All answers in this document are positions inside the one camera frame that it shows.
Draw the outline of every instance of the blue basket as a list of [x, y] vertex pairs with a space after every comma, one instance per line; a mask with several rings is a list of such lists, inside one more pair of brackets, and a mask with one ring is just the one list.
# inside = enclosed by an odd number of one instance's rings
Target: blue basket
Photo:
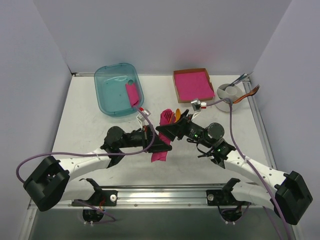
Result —
[[144, 94], [135, 67], [129, 63], [119, 63], [103, 66], [94, 73], [94, 84], [98, 105], [104, 114], [111, 117], [121, 117], [135, 113], [131, 107], [126, 90], [126, 84], [135, 84], [139, 103], [144, 103]]

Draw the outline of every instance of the gray wall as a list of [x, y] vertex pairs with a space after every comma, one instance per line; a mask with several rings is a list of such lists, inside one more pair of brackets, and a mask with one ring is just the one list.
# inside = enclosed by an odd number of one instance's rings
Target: gray wall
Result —
[[[0, 7], [0, 238], [18, 239], [29, 196], [16, 166], [51, 150], [71, 75], [31, 0]], [[22, 169], [25, 179], [39, 163]]]
[[34, 0], [73, 72], [252, 71], [291, 0]]
[[319, 24], [319, 0], [293, 0], [253, 75], [277, 166], [301, 173], [313, 195], [300, 221], [306, 240], [320, 236]]

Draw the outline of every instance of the pink cloth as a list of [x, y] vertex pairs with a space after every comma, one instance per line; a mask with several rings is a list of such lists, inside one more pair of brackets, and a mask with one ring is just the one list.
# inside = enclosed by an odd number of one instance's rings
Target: pink cloth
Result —
[[204, 71], [176, 74], [174, 82], [182, 101], [209, 99], [215, 96]]
[[139, 103], [139, 95], [136, 85], [134, 83], [131, 85], [127, 83], [125, 85], [125, 89], [128, 94], [131, 107], [137, 105]]
[[[162, 125], [167, 125], [169, 124], [169, 119], [165, 118], [165, 114], [166, 113], [172, 113], [171, 109], [166, 109], [164, 110], [161, 115], [160, 115], [160, 126]], [[164, 136], [162, 133], [159, 133], [159, 138], [164, 141], [166, 144], [170, 145], [171, 141], [170, 139], [168, 139], [166, 136]], [[162, 152], [157, 152], [157, 153], [153, 153], [151, 156], [151, 162], [155, 162], [155, 161], [163, 161], [165, 162], [167, 160], [167, 151], [162, 151]]]

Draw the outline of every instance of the cardboard box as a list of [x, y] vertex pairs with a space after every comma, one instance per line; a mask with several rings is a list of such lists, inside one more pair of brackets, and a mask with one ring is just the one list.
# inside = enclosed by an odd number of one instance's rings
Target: cardboard box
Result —
[[175, 76], [179, 75], [179, 74], [193, 74], [193, 73], [199, 73], [199, 72], [204, 72], [205, 76], [206, 76], [206, 80], [209, 84], [209, 87], [211, 88], [211, 90], [213, 91], [213, 97], [206, 97], [206, 98], [199, 98], [198, 99], [200, 101], [209, 101], [215, 98], [215, 91], [214, 91], [214, 87], [212, 86], [212, 83], [210, 82], [210, 77], [209, 74], [207, 72], [207, 70], [205, 68], [191, 68], [191, 69], [183, 69], [183, 70], [176, 70], [173, 71], [173, 84], [174, 84], [174, 88], [175, 88], [175, 93], [176, 93], [176, 97], [178, 99], [178, 103], [183, 104], [183, 103], [190, 103], [193, 99], [191, 100], [182, 100], [179, 96], [179, 92], [177, 90], [177, 86], [176, 86], [176, 80], [175, 80]]

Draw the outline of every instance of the tabletop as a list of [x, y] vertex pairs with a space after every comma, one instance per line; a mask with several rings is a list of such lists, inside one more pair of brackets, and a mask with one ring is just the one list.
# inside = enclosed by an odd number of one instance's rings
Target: tabletop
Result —
[[[220, 85], [231, 83], [236, 75], [211, 75], [214, 90]], [[183, 112], [192, 107], [189, 103], [178, 103], [172, 75], [139, 75], [144, 94], [143, 107], [151, 112], [149, 119], [157, 126], [160, 114], [165, 109], [177, 108]], [[244, 86], [238, 85], [244, 92]], [[119, 126], [125, 132], [139, 128], [137, 114], [111, 117], [98, 107], [93, 76], [74, 76], [71, 80], [56, 139], [54, 152], [88, 153], [100, 147], [107, 131]], [[224, 139], [232, 144], [229, 127], [229, 113], [215, 106], [203, 110], [194, 122], [202, 127], [210, 123], [220, 123], [225, 130]], [[232, 128], [235, 141], [241, 151], [252, 159], [267, 165], [266, 156], [247, 99], [232, 113]], [[101, 186], [130, 185], [177, 185], [226, 183], [230, 178], [246, 180], [241, 175], [213, 164], [200, 154], [196, 146], [186, 141], [175, 140], [166, 162], [151, 163], [151, 153], [141, 153], [124, 157], [119, 164], [108, 169], [100, 169], [81, 176], [93, 178]], [[136, 152], [141, 148], [122, 149]]]

